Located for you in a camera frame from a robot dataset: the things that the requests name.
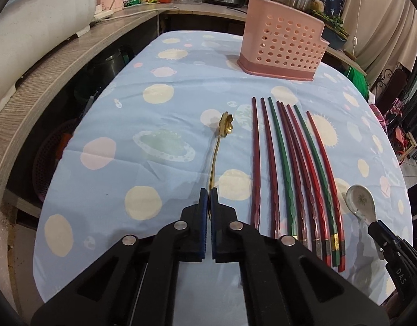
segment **red chopstick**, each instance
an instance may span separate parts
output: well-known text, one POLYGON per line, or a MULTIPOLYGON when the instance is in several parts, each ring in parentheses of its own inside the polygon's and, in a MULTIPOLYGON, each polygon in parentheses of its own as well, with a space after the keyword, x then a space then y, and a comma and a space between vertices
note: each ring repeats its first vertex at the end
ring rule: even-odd
POLYGON ((266 103, 261 98, 261 107, 263 108, 264 127, 266 129, 267 152, 269 159, 269 174, 271 187, 271 211, 272 211, 272 238, 281 237, 280 217, 279 217, 279 194, 278 194, 278 177, 276 174, 275 153, 273 149, 272 133, 270 131, 269 117, 267 114, 266 103))
POLYGON ((297 166, 296 153, 294 152, 293 140, 291 138, 290 129, 287 123, 287 112, 283 103, 276 102, 278 111, 281 115, 282 126, 284 127, 285 137, 287 139, 288 153, 290 154, 290 162, 293 168, 293 182, 296 191, 297 221, 299 224, 299 240, 303 245, 308 247, 307 224, 305 222, 305 209, 303 207, 302 183, 300 182, 299 168, 297 166))
POLYGON ((252 98, 252 131, 253 131, 253 158, 252 158, 252 210, 253 226, 260 230, 261 206, 261 168, 260 168, 260 137, 258 135, 257 100, 252 98))
POLYGON ((290 105, 287 105, 287 109, 288 109, 288 112, 290 113, 290 117, 293 120, 294 128, 296 129, 296 133, 299 137, 299 141, 302 146, 302 152, 303 152, 303 155, 305 156, 305 160, 308 165, 308 172, 310 173, 311 182, 313 184, 314 195, 316 198, 317 209, 318 209, 318 212, 316 213, 316 215, 319 218, 321 236, 324 239, 324 242, 322 242, 323 261, 325 261, 326 264, 329 267, 331 267, 332 266, 331 265, 331 241, 330 241, 331 234, 329 233, 329 226, 328 226, 327 219, 326 219, 325 212, 324 212, 323 198, 320 192, 320 185, 318 182, 316 169, 314 168, 314 163, 311 159, 307 142, 305 141, 305 138, 303 137, 303 133, 299 126, 299 123, 297 122, 296 115, 294 114, 290 105))
POLYGON ((324 166, 326 169, 326 175, 329 180, 329 186, 331 187, 332 202, 335 207, 335 222, 337 224, 338 239, 340 242, 340 254, 341 254, 340 265, 338 266, 338 272, 343 272, 346 269, 346 244, 344 242, 343 218, 341 216, 340 202, 338 201, 338 197, 337 197, 337 187, 335 185, 334 173, 332 172, 331 164, 329 163, 326 149, 324 148, 323 142, 320 138, 320 134, 317 130, 317 126, 314 123, 314 120, 310 112, 307 112, 307 116, 313 128, 314 135, 316 136, 317 143, 320 148, 320 153, 323 158, 324 166))
POLYGON ((303 159, 302 152, 300 150, 299 140, 297 139, 297 135, 294 132, 293 124, 291 123, 291 120, 288 117, 284 106, 282 107, 282 109, 287 116, 288 129, 290 131, 290 135, 293 140, 293 145, 296 151, 296 158, 298 158, 299 160, 299 166, 300 166, 300 172, 302 174, 302 179, 303 179, 303 182, 305 183, 305 192, 306 192, 307 203, 308 203, 308 216, 310 217, 310 222, 312 226, 312 229, 310 231, 312 251, 316 253, 319 259, 323 260, 320 231, 318 228, 318 213, 315 207, 314 196, 311 191, 311 181, 310 181, 309 173, 307 170, 307 166, 305 164, 305 160, 303 159))

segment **pink utensil holder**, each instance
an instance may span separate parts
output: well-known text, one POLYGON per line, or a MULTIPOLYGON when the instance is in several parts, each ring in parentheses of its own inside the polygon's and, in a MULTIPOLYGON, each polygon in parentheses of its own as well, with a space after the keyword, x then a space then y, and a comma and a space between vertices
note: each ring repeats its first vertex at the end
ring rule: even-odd
POLYGON ((249 0, 237 61, 246 73, 312 81, 329 43, 324 23, 270 0, 249 0))

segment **green chopstick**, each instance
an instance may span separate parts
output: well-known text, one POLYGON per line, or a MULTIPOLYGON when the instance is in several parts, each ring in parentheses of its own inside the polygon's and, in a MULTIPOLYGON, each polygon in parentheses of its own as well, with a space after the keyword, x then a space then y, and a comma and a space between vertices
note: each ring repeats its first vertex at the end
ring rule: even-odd
POLYGON ((303 131, 305 132, 305 135, 307 136, 308 144, 310 145, 314 162, 317 167, 320 184, 323 189, 326 213, 327 213, 327 218, 329 221, 329 232, 331 233, 332 265, 333 267, 339 266, 341 257, 340 257, 340 245, 338 242, 338 230, 337 230, 337 225, 335 224, 335 210, 331 203, 331 194, 329 193, 329 187, 328 187, 328 183, 326 180, 326 176, 324 174, 323 166, 321 164, 316 146, 314 145, 314 141, 311 137, 311 134, 310 134, 310 131, 308 130, 307 125, 305 124, 302 114, 300 113, 300 110, 297 107, 297 105, 294 106, 294 109, 296 110, 297 116, 303 128, 303 131))
POLYGON ((278 141, 279 154, 281 155, 282 174, 284 178, 284 191, 285 202, 287 205, 287 226, 288 235, 293 236, 295 239, 298 237, 297 232, 297 217, 296 208, 294 206, 294 194, 291 182, 291 173, 288 166, 287 152, 285 150, 284 139, 282 138, 281 128, 279 127, 278 117, 276 115, 275 106, 273 105, 272 98, 269 97, 270 110, 272 112, 273 123, 275 124, 276 138, 278 141))

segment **blue tablecloth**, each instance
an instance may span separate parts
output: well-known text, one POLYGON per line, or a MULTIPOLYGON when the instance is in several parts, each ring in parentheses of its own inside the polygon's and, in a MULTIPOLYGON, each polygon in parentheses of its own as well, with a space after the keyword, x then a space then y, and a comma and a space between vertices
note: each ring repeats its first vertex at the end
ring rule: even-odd
MULTIPOLYGON (((313 114, 339 191, 347 248, 342 276, 377 303, 394 290, 367 227, 342 198, 349 185, 368 187, 378 219, 412 242, 403 176, 368 104, 349 80, 323 63, 313 82, 248 75, 236 64, 241 43, 239 36, 215 32, 162 34, 94 103, 64 151, 40 216, 34 276, 44 301, 122 236, 153 235, 197 202, 200 188, 208 185, 215 129, 225 111, 234 114, 234 130, 221 141, 217 159, 220 202, 250 222, 253 96, 271 96, 313 114)), ((268 235, 268 164, 258 107, 260 231, 268 235)), ((285 234, 281 174, 278 180, 285 234)), ((174 323, 245 325, 238 265, 214 264, 207 241, 202 264, 180 264, 174 323)))

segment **silver screw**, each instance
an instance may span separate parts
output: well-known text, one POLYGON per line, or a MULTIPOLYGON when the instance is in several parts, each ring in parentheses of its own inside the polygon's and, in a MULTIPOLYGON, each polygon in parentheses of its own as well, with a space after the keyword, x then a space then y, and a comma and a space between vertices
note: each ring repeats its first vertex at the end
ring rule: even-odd
POLYGON ((294 239, 292 236, 284 235, 281 238, 281 243, 283 243, 284 245, 287 245, 287 246, 292 246, 292 245, 294 245, 294 243, 296 243, 296 239, 294 239))
POLYGON ((122 243, 127 246, 133 245, 134 243, 136 243, 136 237, 133 235, 126 235, 122 238, 122 243))
POLYGON ((187 228, 187 223, 185 221, 176 221, 174 223, 174 228, 176 230, 185 230, 187 228))
POLYGON ((231 222, 230 223, 230 228, 232 230, 242 230, 243 229, 243 223, 242 222, 238 222, 238 221, 231 222))

